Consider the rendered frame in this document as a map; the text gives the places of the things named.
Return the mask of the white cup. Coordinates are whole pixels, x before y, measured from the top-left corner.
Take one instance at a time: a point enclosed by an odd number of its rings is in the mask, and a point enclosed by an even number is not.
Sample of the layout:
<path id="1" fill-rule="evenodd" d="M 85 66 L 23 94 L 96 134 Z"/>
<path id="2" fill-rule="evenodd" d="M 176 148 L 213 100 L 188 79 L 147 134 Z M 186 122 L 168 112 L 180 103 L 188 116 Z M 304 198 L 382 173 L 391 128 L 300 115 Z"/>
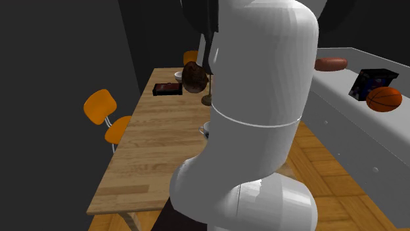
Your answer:
<path id="1" fill-rule="evenodd" d="M 210 134 L 210 122 L 205 122 L 202 126 L 198 128 L 198 131 L 203 135 L 203 137 L 208 140 Z"/>

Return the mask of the brass stand with round foot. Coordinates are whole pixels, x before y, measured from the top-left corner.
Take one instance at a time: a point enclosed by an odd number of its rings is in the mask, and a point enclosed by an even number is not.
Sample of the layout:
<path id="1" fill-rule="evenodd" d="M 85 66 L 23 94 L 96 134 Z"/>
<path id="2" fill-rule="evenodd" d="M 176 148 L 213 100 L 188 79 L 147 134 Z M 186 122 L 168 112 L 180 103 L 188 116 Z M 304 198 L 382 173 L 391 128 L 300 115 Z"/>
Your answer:
<path id="1" fill-rule="evenodd" d="M 209 89 L 208 89 L 208 94 L 204 95 L 201 98 L 201 103 L 205 106 L 211 106 L 212 105 L 212 74 L 209 74 Z"/>

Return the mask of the brown rough round object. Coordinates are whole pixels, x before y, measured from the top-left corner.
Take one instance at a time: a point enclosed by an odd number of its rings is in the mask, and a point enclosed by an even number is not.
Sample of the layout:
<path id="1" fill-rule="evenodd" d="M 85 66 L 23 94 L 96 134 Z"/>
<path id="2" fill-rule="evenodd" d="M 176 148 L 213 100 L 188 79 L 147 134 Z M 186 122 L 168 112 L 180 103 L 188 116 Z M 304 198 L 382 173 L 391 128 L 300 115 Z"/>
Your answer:
<path id="1" fill-rule="evenodd" d="M 204 68 L 193 61 L 186 63 L 181 79 L 185 90 L 190 93 L 202 92 L 209 82 Z"/>

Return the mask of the dark red book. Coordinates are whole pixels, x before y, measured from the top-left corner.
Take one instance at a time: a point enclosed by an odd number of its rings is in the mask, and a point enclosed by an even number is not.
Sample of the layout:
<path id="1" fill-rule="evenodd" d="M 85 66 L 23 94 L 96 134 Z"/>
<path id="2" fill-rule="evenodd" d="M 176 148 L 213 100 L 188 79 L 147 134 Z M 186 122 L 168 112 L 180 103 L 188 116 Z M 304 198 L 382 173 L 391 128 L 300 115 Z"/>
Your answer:
<path id="1" fill-rule="evenodd" d="M 152 94 L 154 96 L 182 95 L 183 86 L 181 83 L 156 83 Z"/>

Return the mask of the wooden table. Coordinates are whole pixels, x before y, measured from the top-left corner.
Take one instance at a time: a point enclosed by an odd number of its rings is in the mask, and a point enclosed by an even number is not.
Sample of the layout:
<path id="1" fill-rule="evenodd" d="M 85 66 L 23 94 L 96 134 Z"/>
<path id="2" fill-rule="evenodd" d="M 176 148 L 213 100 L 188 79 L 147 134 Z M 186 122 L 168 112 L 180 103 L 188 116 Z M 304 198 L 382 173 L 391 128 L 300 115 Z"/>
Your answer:
<path id="1" fill-rule="evenodd" d="M 157 83 L 175 82 L 178 68 L 156 68 L 87 209 L 88 231 L 149 231 L 138 218 L 159 215 L 175 168 L 199 153 L 198 127 L 209 120 L 201 94 L 153 96 Z"/>

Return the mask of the orange chair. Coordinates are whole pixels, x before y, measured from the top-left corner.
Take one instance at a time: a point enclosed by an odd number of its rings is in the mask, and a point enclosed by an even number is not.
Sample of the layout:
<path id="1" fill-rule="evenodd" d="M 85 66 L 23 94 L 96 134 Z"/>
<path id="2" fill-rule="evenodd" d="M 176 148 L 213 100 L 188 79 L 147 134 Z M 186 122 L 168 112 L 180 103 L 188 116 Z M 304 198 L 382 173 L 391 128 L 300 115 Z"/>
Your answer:
<path id="1" fill-rule="evenodd" d="M 89 120 L 95 125 L 106 124 L 108 129 L 104 139 L 111 144 L 112 152 L 115 153 L 115 145 L 119 145 L 122 136 L 131 120 L 131 115 L 127 115 L 111 122 L 109 115 L 114 113 L 117 103 L 107 89 L 101 89 L 93 93 L 84 103 L 83 111 Z"/>
<path id="2" fill-rule="evenodd" d="M 183 65 L 185 66 L 189 62 L 196 62 L 198 57 L 198 51 L 186 51 L 183 54 Z"/>

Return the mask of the red-brown sausage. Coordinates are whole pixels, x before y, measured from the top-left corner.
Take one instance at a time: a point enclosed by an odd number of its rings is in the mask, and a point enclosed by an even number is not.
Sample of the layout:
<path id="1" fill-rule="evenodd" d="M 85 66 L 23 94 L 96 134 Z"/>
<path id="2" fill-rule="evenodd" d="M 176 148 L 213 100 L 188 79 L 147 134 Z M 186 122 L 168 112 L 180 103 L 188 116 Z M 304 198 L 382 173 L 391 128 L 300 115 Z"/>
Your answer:
<path id="1" fill-rule="evenodd" d="M 348 61 L 345 58 L 328 57 L 319 58 L 315 61 L 315 70 L 321 72 L 335 72 L 347 67 Z"/>

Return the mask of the grey cabinet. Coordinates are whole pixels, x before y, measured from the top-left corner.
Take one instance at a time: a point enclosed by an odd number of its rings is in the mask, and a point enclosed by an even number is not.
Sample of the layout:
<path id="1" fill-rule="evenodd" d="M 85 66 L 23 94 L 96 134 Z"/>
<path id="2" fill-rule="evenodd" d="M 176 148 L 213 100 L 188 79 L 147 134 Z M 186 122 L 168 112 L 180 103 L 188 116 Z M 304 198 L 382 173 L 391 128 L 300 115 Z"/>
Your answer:
<path id="1" fill-rule="evenodd" d="M 314 72 L 302 121 L 396 228 L 410 228 L 410 67 L 355 49 L 320 48 L 341 57 L 345 70 Z M 403 97 L 391 112 L 375 112 L 348 93 L 358 73 L 398 73 L 391 87 Z"/>

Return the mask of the dark printed box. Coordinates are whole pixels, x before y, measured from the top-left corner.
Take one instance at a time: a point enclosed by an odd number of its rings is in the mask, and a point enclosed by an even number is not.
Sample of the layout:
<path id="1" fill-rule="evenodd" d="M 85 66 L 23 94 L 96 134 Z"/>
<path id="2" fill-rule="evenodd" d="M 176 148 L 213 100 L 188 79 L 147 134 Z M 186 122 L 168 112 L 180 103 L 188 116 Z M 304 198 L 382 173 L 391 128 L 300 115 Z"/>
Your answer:
<path id="1" fill-rule="evenodd" d="M 386 68 L 362 69 L 348 94 L 358 101 L 365 101 L 373 89 L 388 87 L 398 75 Z"/>

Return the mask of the orange basketball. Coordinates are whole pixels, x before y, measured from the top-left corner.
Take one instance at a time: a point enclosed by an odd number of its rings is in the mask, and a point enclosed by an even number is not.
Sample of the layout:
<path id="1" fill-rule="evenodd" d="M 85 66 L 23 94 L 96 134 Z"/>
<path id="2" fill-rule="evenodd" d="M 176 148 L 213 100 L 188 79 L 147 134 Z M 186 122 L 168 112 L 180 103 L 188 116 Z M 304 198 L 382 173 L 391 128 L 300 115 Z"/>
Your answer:
<path id="1" fill-rule="evenodd" d="M 401 93 L 392 87 L 373 89 L 366 97 L 368 107 L 376 112 L 390 112 L 400 106 Z"/>

